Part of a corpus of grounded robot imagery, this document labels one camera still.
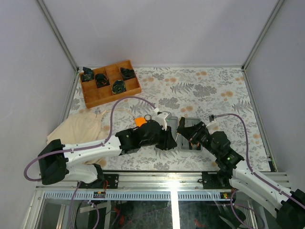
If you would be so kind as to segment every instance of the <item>floral tablecloth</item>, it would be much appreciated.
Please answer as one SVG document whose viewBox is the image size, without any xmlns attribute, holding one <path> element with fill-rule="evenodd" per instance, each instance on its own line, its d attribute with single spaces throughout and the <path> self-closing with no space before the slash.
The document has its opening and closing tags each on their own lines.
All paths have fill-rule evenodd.
<svg viewBox="0 0 305 229">
<path fill-rule="evenodd" d="M 206 124 L 210 114 L 236 113 L 247 125 L 250 143 L 250 160 L 260 171 L 270 171 L 266 152 L 257 127 L 253 108 L 240 68 L 135 68 L 142 92 L 136 96 L 145 98 L 177 117 L 199 117 Z M 81 84 L 75 91 L 70 114 L 111 110 L 114 102 L 86 109 Z M 151 114 L 145 102 L 125 99 L 114 112 L 114 133 L 135 127 L 134 118 Z M 231 147 L 245 157 L 245 135 L 239 119 L 230 116 L 218 118 L 214 130 L 226 132 Z M 103 130 L 109 132 L 110 112 L 103 116 Z M 107 157 L 99 164 L 107 170 L 171 170 L 216 171 L 215 157 L 208 151 L 183 152 L 178 149 L 162 151 L 153 146 L 143 147 L 137 153 Z"/>
</svg>

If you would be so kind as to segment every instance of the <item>wooden compartment box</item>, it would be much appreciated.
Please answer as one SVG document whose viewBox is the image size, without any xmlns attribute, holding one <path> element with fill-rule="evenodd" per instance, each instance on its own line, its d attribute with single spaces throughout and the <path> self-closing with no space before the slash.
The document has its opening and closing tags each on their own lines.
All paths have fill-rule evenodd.
<svg viewBox="0 0 305 229">
<path fill-rule="evenodd" d="M 110 85 L 97 88 L 96 81 L 90 80 L 88 82 L 81 81 L 82 92 L 85 99 L 85 104 L 87 108 L 92 108 L 101 104 L 106 104 L 123 97 L 134 95 L 141 92 L 141 87 L 138 81 L 138 78 L 132 78 L 129 80 L 124 80 L 126 85 L 126 91 L 113 94 L 112 85 L 117 80 L 123 80 L 120 68 L 133 69 L 132 63 L 127 60 L 112 65 L 108 65 L 102 68 L 93 69 L 94 76 L 98 73 L 103 73 L 109 80 Z"/>
</svg>

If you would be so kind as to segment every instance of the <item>metal frame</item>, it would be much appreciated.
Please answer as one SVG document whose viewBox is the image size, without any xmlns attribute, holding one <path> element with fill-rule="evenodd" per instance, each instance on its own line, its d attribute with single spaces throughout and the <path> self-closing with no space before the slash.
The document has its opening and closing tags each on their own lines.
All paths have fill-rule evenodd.
<svg viewBox="0 0 305 229">
<path fill-rule="evenodd" d="M 272 163 L 272 165 L 274 167 L 274 168 L 271 168 L 271 170 L 274 169 L 274 171 L 276 172 L 276 171 L 278 171 L 278 168 L 277 168 L 277 165 L 276 165 L 275 157 L 274 157 L 274 154 L 272 152 L 271 145 L 270 145 L 270 142 L 268 140 L 261 115 L 260 115 L 259 110 L 257 108 L 257 105 L 256 105 L 257 103 L 255 101 L 253 90 L 252 90 L 252 87 L 250 85 L 250 81 L 249 81 L 248 75 L 246 73 L 246 70 L 243 70 L 243 76 L 244 76 L 244 82 L 246 84 L 246 88 L 247 88 L 248 93 L 249 93 L 249 97 L 250 97 L 250 101 L 251 101 L 251 104 L 252 104 L 253 112 L 254 112 L 254 115 L 255 115 L 255 118 L 256 118 L 257 126 L 258 126 L 258 129 L 259 129 L 259 132 L 261 134 L 262 141 L 263 141 L 263 144 L 264 144 L 264 147 L 265 147 L 265 150 L 266 150 L 267 159 L 269 161 L 269 164 Z"/>
<path fill-rule="evenodd" d="M 258 124 L 258 129 L 259 129 L 259 131 L 261 133 L 261 136 L 262 136 L 262 141 L 263 141 L 266 153 L 267 153 L 269 164 L 271 165 L 271 169 L 274 169 L 274 171 L 278 171 L 278 167 L 277 167 L 277 164 L 276 164 L 276 161 L 275 161 L 274 154 L 273 154 L 272 149 L 271 149 L 270 142 L 269 142 L 267 134 L 266 134 L 266 130 L 265 130 L 261 115 L 260 115 L 258 107 L 257 107 L 257 103 L 256 103 L 256 100 L 255 100 L 255 97 L 254 97 L 254 93 L 253 93 L 253 90 L 252 90 L 252 87 L 251 87 L 251 84 L 250 84 L 250 80 L 249 80 L 248 75 L 247 75 L 247 68 L 248 68 L 251 60 L 254 58 L 254 56 L 255 56 L 258 48 L 260 47 L 264 37 L 266 36 L 270 26 L 272 25 L 273 21 L 277 17 L 281 8 L 284 6 L 285 2 L 286 2 L 286 0 L 278 0 L 277 1 L 275 7 L 273 8 L 273 10 L 272 10 L 267 22 L 266 22 L 266 24 L 264 25 L 260 35 L 258 36 L 253 48 L 251 49 L 247 59 L 245 60 L 244 64 L 242 65 L 244 81 L 245 81 L 245 84 L 246 84 L 246 87 L 247 87 L 247 90 L 248 90 L 248 93 L 249 93 L 250 101 L 251 101 L 251 104 L 252 104 L 252 107 L 253 107 L 253 112 L 254 112 L 254 115 L 256 117 L 256 121 L 257 121 L 257 124 Z"/>
<path fill-rule="evenodd" d="M 59 124 L 62 123 L 65 119 L 67 119 L 69 116 L 71 104 L 72 104 L 73 97 L 74 97 L 75 90 L 76 90 L 77 83 L 78 83 L 78 76 L 79 76 L 79 73 L 75 72 L 74 76 L 73 76 L 73 82 L 70 85 L 70 88 L 68 89 L 68 91 L 69 91 L 68 97 L 66 99 L 65 106 L 64 106 L 63 112 L 61 114 Z"/>
<path fill-rule="evenodd" d="M 248 205 L 249 208 L 253 209 L 252 201 L 247 200 L 247 205 Z M 256 222 L 255 213 L 253 211 L 247 210 L 246 211 L 246 215 L 249 215 L 249 216 L 247 216 L 247 219 L 246 219 L 247 220 L 247 224 L 248 225 L 252 224 L 253 228 L 258 228 L 257 222 Z"/>
<path fill-rule="evenodd" d="M 87 68 L 101 68 L 103 65 L 98 64 L 92 64 L 92 65 L 86 65 L 84 67 Z M 171 68 L 241 68 L 241 64 L 230 64 L 230 65 L 211 65 L 211 64 L 202 64 L 202 65 L 170 65 L 170 66 L 164 66 L 164 65 L 141 65 L 141 64 L 133 64 L 134 68 L 164 68 L 164 67 L 171 67 Z"/>
<path fill-rule="evenodd" d="M 175 185 L 175 190 L 178 192 L 188 192 L 188 193 L 203 193 L 203 192 L 230 192 L 229 189 L 214 189 L 214 190 L 204 190 L 202 184 L 198 183 L 197 180 L 202 178 L 200 172 L 115 172 L 119 174 L 119 186 L 118 189 L 113 189 L 113 193 L 128 193 L 131 191 L 137 192 L 162 192 L 171 191 L 173 189 L 173 184 Z M 279 172 L 263 172 L 264 175 L 268 176 L 275 182 L 283 185 L 284 187 L 290 187 L 288 177 L 286 173 Z M 47 191 L 61 191 L 62 193 L 75 191 L 77 182 L 59 182 L 54 185 L 44 186 L 41 182 L 37 183 L 36 191 L 34 194 L 33 201 L 29 208 L 29 213 L 25 221 L 23 229 L 33 229 L 38 225 L 38 221 L 41 215 L 41 210 L 44 201 L 46 200 L 45 194 Z M 79 189 L 80 192 L 86 191 L 86 189 Z M 76 208 L 74 204 L 72 210 L 72 219 L 75 220 Z M 106 211 L 110 210 L 110 206 L 107 205 Z M 250 212 L 247 215 L 251 219 L 255 219 Z"/>
<path fill-rule="evenodd" d="M 272 22 L 274 21 L 274 19 L 276 18 L 276 16 L 278 15 L 280 9 L 282 8 L 283 4 L 286 2 L 286 0 L 278 0 L 275 7 L 273 8 L 266 24 L 264 25 L 261 33 L 259 34 L 256 42 L 254 43 L 254 46 L 253 48 L 251 49 L 247 59 L 245 60 L 243 66 L 242 66 L 242 69 L 247 69 L 247 67 L 249 66 L 251 60 L 253 59 L 258 47 L 260 46 L 262 40 L 264 39 L 267 31 L 269 30 Z"/>
<path fill-rule="evenodd" d="M 62 35 L 61 33 L 59 32 L 54 20 L 53 20 L 53 17 L 51 16 L 44 0 L 36 0 L 39 8 L 41 9 L 41 12 L 43 13 L 44 17 L 46 18 L 46 21 L 47 23 L 49 24 L 55 38 L 57 39 L 59 45 L 61 46 L 63 52 L 65 53 L 65 55 L 67 56 L 69 62 L 70 62 L 70 65 L 71 67 L 75 70 L 75 71 L 78 71 L 78 65 L 76 63 L 76 61 L 74 60 L 73 56 L 71 55 L 64 39 L 62 38 Z"/>
</svg>

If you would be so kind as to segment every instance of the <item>purple cable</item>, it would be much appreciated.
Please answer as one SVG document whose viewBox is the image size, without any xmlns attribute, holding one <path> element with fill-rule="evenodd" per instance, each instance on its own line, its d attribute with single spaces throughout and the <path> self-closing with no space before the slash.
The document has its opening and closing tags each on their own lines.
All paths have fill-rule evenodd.
<svg viewBox="0 0 305 229">
<path fill-rule="evenodd" d="M 69 223 L 70 223 L 70 228 L 73 229 L 73 225 L 71 223 L 71 212 L 72 212 L 72 205 L 73 205 L 73 199 L 76 195 L 76 192 L 77 190 L 79 189 L 79 187 L 81 186 L 81 181 L 78 183 L 75 191 L 73 192 L 73 195 L 72 195 L 72 198 L 71 198 L 71 201 L 70 201 L 70 207 L 69 207 L 69 212 L 68 212 L 68 217 L 69 217 Z"/>
<path fill-rule="evenodd" d="M 81 181 L 78 183 L 78 186 L 76 187 L 73 195 L 72 195 L 72 198 L 71 198 L 71 201 L 70 201 L 70 207 L 69 207 L 69 212 L 68 212 L 68 218 L 69 218 L 69 223 L 70 223 L 70 228 L 73 229 L 73 225 L 72 225 L 72 222 L 71 222 L 71 212 L 72 212 L 72 205 L 73 205 L 73 201 L 74 201 L 74 197 L 76 195 L 76 192 L 77 190 L 79 189 L 79 187 L 81 186 Z M 100 212 L 99 212 L 99 209 L 97 208 L 97 206 L 95 204 L 93 204 L 92 202 L 89 202 L 89 204 L 91 204 L 92 206 L 95 207 L 96 211 L 97 211 L 97 220 L 96 220 L 96 223 L 93 227 L 93 229 L 96 229 L 99 221 L 100 221 Z"/>
<path fill-rule="evenodd" d="M 216 117 L 224 117 L 224 116 L 235 116 L 237 118 L 240 119 L 240 121 L 242 122 L 243 126 L 244 126 L 244 133 L 245 133 L 245 137 L 246 137 L 246 162 L 247 165 L 249 167 L 249 170 L 251 171 L 251 173 L 253 173 L 254 176 L 256 176 L 258 179 L 260 179 L 261 181 L 265 182 L 267 185 L 269 185 L 270 187 L 274 188 L 276 191 L 278 191 L 280 194 L 283 194 L 284 196 L 286 196 L 287 198 L 291 199 L 294 203 L 296 203 L 297 205 L 299 205 L 301 208 L 303 208 L 305 210 L 305 205 L 303 205 L 302 203 L 300 203 L 299 201 L 297 201 L 295 198 L 293 198 L 292 196 L 290 196 L 289 194 L 285 193 L 284 191 L 282 191 L 281 189 L 279 189 L 278 187 L 274 186 L 273 184 L 271 184 L 270 182 L 268 182 L 267 180 L 265 180 L 264 178 L 260 177 L 255 171 L 253 171 L 253 168 L 250 165 L 250 159 L 249 159 L 249 140 L 248 140 L 248 133 L 247 133 L 247 128 L 246 128 L 246 124 L 244 123 L 243 119 L 241 118 L 241 116 L 237 115 L 237 114 L 220 114 L 220 115 L 216 115 Z"/>
<path fill-rule="evenodd" d="M 116 107 L 116 105 L 126 99 L 126 98 L 134 98 L 134 99 L 140 99 L 140 100 L 143 100 L 144 102 L 148 103 L 150 106 L 152 106 L 154 109 L 156 108 L 154 104 L 152 104 L 151 102 L 147 101 L 146 99 L 143 99 L 143 98 L 140 98 L 140 97 L 137 97 L 137 96 L 127 96 L 127 97 L 124 97 L 122 99 L 119 99 L 118 101 L 115 102 L 115 104 L 113 105 L 112 107 L 112 110 L 111 110 L 111 114 L 110 114 L 110 132 L 109 132 L 109 135 L 108 137 L 106 138 L 105 142 L 104 143 L 100 143 L 100 144 L 97 144 L 95 146 L 86 146 L 86 147 L 80 147 L 80 148 L 75 148 L 74 151 L 80 151 L 80 150 L 86 150 L 86 149 L 93 149 L 93 148 L 97 148 L 97 147 L 100 147 L 100 146 L 103 146 L 104 144 L 106 144 L 109 139 L 111 138 L 111 135 L 112 135 L 112 118 L 113 118 L 113 111 Z M 53 151 L 53 152 L 49 152 L 49 153 L 46 153 L 44 155 L 41 155 L 41 156 L 38 156 L 37 158 L 35 158 L 34 160 L 32 160 L 24 169 L 23 171 L 23 175 L 24 177 L 29 180 L 29 181 L 41 181 L 41 178 L 38 178 L 38 179 L 32 179 L 28 176 L 28 170 L 29 168 L 31 167 L 31 165 L 33 165 L 36 161 L 40 160 L 40 159 L 43 159 L 47 156 L 51 156 L 51 155 L 54 155 L 54 154 L 61 154 L 61 153 L 67 153 L 67 152 L 72 152 L 71 149 L 64 149 L 64 150 L 57 150 L 57 151 Z"/>
<path fill-rule="evenodd" d="M 232 195 L 231 195 L 231 198 L 230 198 L 230 205 L 231 205 L 232 212 L 233 212 L 233 214 L 235 215 L 235 217 L 238 219 L 238 221 L 239 221 L 241 224 L 243 224 L 244 226 L 248 227 L 249 229 L 255 229 L 255 228 L 252 228 L 251 226 L 245 224 L 245 223 L 238 217 L 237 213 L 236 213 L 235 210 L 234 210 L 234 206 L 239 206 L 239 207 L 242 207 L 242 208 L 246 208 L 246 209 L 248 209 L 248 210 L 254 212 L 254 214 L 255 214 L 256 216 L 258 216 L 258 217 L 261 219 L 261 221 L 263 222 L 263 227 L 262 227 L 262 229 L 265 229 L 266 224 L 265 224 L 265 222 L 264 222 L 264 220 L 263 220 L 263 217 L 262 217 L 260 214 L 258 214 L 254 209 L 249 208 L 248 206 L 242 205 L 242 204 L 233 204 L 233 197 L 234 197 L 234 195 L 235 195 L 236 192 L 237 192 L 237 190 L 235 190 L 235 191 L 232 193 Z"/>
</svg>

